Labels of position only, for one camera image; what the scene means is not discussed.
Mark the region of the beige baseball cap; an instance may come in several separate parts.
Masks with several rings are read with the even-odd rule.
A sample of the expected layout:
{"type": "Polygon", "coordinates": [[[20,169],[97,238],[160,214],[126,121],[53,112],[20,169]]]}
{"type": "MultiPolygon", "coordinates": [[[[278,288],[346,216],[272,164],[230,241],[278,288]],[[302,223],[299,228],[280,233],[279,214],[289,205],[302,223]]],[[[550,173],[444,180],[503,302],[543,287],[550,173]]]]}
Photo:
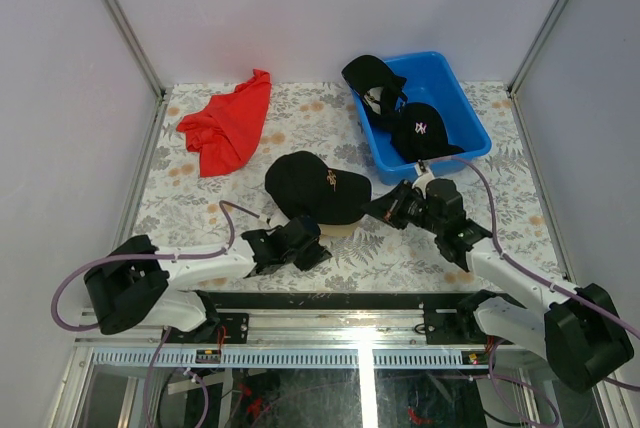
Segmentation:
{"type": "Polygon", "coordinates": [[[322,236],[338,237],[338,238],[345,238],[345,237],[352,236],[359,226],[360,226],[359,221],[350,223],[350,224],[342,224],[342,225],[319,224],[319,228],[322,236]]]}

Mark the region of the black cap gold logo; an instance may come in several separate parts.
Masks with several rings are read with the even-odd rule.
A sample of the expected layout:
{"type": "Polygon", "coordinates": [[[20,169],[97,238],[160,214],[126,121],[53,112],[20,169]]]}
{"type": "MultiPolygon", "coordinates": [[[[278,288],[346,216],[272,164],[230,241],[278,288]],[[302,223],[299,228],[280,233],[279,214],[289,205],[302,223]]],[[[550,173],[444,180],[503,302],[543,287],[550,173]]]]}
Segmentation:
{"type": "Polygon", "coordinates": [[[308,151],[279,157],[266,171],[265,190],[289,219],[309,216],[322,225],[349,225],[371,201],[370,180],[331,168],[308,151]]]}

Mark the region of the black cap pink logo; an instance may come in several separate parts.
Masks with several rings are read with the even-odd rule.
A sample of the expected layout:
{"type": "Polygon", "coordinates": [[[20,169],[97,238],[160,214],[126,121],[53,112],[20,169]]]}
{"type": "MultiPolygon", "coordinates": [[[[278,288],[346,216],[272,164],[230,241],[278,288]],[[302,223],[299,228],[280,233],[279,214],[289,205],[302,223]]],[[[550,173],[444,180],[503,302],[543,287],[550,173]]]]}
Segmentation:
{"type": "Polygon", "coordinates": [[[439,112],[426,103],[408,103],[391,131],[391,145],[406,163],[458,155],[464,149],[449,142],[439,112]]]}

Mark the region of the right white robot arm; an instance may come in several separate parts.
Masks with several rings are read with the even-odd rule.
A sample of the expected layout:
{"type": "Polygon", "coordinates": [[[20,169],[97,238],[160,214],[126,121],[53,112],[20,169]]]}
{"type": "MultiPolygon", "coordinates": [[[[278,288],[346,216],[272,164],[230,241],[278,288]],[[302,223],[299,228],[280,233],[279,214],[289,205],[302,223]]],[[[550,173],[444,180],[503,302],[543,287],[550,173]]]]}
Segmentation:
{"type": "Polygon", "coordinates": [[[441,256],[500,289],[481,291],[458,307],[456,330],[467,342],[486,335],[534,353],[568,388],[582,393],[634,357],[627,330],[610,295],[600,286],[579,287],[518,269],[496,247],[496,237],[467,216],[463,197],[448,179],[424,189],[408,181],[363,206],[396,229],[414,225],[433,234],[441,256]]]}

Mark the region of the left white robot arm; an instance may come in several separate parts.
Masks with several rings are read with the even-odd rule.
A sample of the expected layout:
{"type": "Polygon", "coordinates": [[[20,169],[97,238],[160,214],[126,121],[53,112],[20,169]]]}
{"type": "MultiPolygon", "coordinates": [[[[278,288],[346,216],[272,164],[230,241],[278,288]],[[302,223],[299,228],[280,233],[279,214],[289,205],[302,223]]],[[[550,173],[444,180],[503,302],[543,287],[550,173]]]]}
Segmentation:
{"type": "Polygon", "coordinates": [[[320,235],[307,216],[246,231],[230,246],[159,247],[139,235],[90,268],[84,283],[103,335],[162,325],[204,343],[222,328],[204,282],[269,275],[286,265],[308,271],[331,258],[320,235]]]}

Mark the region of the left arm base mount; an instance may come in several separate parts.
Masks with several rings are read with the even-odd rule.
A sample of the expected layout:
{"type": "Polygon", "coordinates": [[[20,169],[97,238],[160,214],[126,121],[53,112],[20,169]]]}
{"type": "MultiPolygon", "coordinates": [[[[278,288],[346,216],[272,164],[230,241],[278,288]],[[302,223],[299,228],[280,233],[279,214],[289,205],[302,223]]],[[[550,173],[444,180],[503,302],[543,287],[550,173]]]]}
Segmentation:
{"type": "Polygon", "coordinates": [[[196,291],[205,311],[205,321],[192,331],[173,328],[168,336],[169,343],[219,345],[246,344],[249,333],[249,314],[239,312],[220,313],[211,293],[196,291]]]}

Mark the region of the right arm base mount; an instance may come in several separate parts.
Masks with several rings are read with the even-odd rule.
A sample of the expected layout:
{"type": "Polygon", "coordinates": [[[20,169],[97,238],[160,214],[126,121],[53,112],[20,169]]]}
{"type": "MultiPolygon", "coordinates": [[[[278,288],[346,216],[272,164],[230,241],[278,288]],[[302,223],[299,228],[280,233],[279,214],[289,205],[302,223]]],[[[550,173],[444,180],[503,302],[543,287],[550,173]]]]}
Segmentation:
{"type": "Polygon", "coordinates": [[[504,293],[480,290],[475,293],[426,294],[421,299],[426,342],[430,345],[484,345],[488,340],[474,318],[481,302],[492,298],[514,302],[504,293]]]}

